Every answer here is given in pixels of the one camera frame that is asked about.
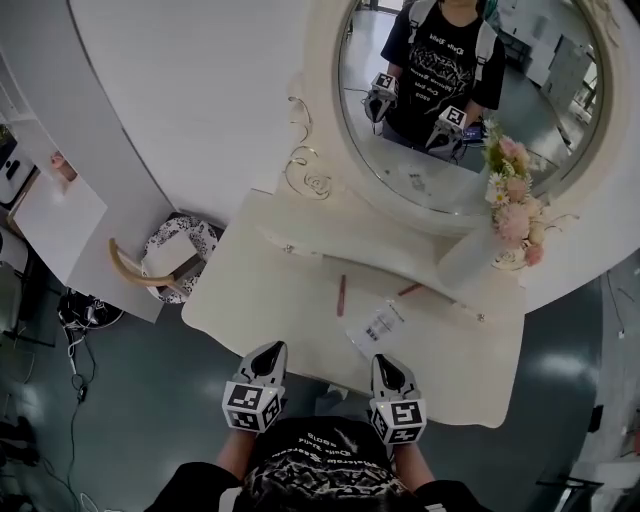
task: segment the paper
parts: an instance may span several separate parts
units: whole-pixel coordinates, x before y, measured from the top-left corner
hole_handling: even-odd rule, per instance
[[[387,300],[368,321],[347,329],[347,336],[358,350],[371,361],[376,354],[384,354],[397,342],[406,320],[393,300]]]

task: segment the mirror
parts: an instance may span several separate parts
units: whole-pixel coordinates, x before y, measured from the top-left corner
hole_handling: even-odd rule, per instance
[[[530,193],[548,192],[593,133],[597,63],[571,0],[360,0],[340,53],[342,109],[358,152],[394,192],[483,215],[490,126],[524,144]],[[370,94],[378,73],[389,76]],[[457,131],[450,106],[466,114]]]

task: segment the tabletop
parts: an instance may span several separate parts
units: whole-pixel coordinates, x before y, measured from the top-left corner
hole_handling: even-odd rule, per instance
[[[182,311],[183,320],[244,356],[275,340],[288,371],[370,394],[370,363],[346,334],[393,298],[407,320],[385,352],[409,366],[427,415],[454,425],[498,427],[515,378],[524,315],[478,322],[443,295],[345,260],[287,254],[257,228],[274,196],[252,191],[229,225]],[[341,276],[345,313],[336,309]]]

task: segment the vase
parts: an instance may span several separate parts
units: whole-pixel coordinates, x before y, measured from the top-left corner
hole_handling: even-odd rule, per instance
[[[491,219],[487,218],[438,262],[440,282],[450,289],[462,288],[489,269],[504,250],[504,243],[495,233]]]

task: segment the artificial flower bouquet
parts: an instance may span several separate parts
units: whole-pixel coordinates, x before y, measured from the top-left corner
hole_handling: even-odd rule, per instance
[[[505,247],[522,250],[528,266],[542,261],[546,224],[542,203],[531,197],[530,156],[522,143],[489,123],[484,157],[489,167],[485,199],[491,203],[493,228]]]

